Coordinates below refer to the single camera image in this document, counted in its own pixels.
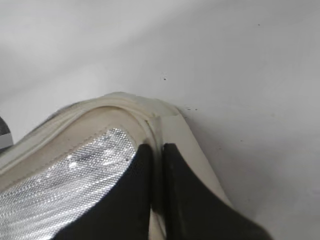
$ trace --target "shoe sole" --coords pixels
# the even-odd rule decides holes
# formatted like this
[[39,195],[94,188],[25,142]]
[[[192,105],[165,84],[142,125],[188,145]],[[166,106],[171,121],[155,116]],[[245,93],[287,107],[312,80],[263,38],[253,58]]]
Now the shoe sole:
[[[174,143],[177,145],[186,163],[203,184],[222,201],[231,206],[216,174],[178,109],[161,100],[139,97],[122,92],[111,93],[103,97],[73,104],[60,110],[44,124],[29,133],[1,156],[0,189],[3,190],[9,187],[10,184],[16,182],[14,178],[19,175],[19,171],[17,170],[15,172],[15,168],[20,169],[20,172],[26,171],[26,168],[35,168],[30,166],[32,165],[30,163],[28,165],[24,164],[25,166],[23,167],[23,162],[26,159],[43,150],[45,146],[52,143],[75,122],[84,118],[93,110],[100,109],[100,112],[103,112],[106,108],[111,109],[111,115],[113,116],[111,122],[117,122],[118,118],[122,119],[121,125],[124,126],[125,130],[137,145],[148,143],[151,146],[155,160],[155,180],[158,181],[155,182],[157,191],[155,191],[154,194],[156,199],[161,199],[161,191],[159,191],[161,183],[159,181],[161,181],[162,147],[165,143]],[[119,117],[116,113],[117,111],[122,112]],[[34,170],[30,170],[29,174],[22,174],[21,176],[30,176],[30,174],[34,174],[35,172]],[[160,203],[159,205],[155,204],[154,207],[161,212]],[[159,237],[159,234],[160,229],[161,232],[164,233],[164,224],[158,215],[151,216],[150,227],[153,228],[153,232],[157,232],[157,234],[152,234],[151,239],[163,239],[163,235]]]

